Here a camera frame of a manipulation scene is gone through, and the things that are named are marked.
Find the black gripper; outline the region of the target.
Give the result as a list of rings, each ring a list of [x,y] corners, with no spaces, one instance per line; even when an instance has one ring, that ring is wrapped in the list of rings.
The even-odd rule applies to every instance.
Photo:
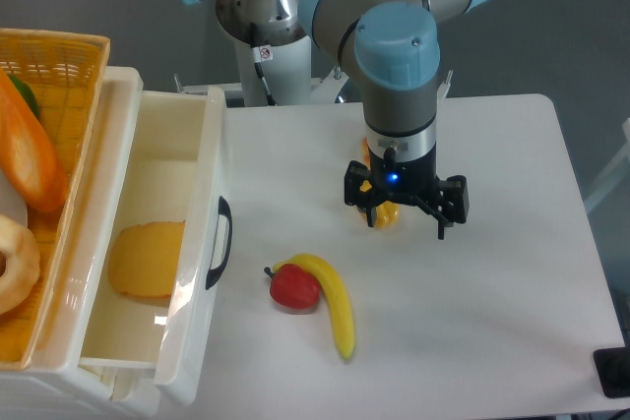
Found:
[[[454,175],[446,180],[436,174],[436,146],[417,160],[396,165],[394,170],[383,169],[382,159],[376,157],[376,170],[370,171],[359,161],[351,160],[344,176],[344,202],[362,212],[368,226],[377,219],[375,191],[372,187],[362,190],[370,178],[380,178],[379,186],[395,194],[416,196],[414,205],[437,221],[437,238],[445,238],[446,229],[455,224],[465,224],[468,219],[470,200],[468,180],[464,175]]]

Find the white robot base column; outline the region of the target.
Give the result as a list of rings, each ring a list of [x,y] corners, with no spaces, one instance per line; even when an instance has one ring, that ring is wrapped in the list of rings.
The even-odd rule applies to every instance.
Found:
[[[311,39],[251,47],[234,42],[244,105],[304,105],[311,95]]]

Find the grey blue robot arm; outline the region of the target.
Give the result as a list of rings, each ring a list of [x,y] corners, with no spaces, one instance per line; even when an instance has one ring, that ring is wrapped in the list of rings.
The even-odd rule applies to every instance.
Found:
[[[466,222],[466,178],[436,172],[437,26],[488,0],[212,1],[246,105],[311,102],[313,48],[358,86],[368,162],[348,166],[344,199],[369,226],[387,202],[419,208],[443,229]]]

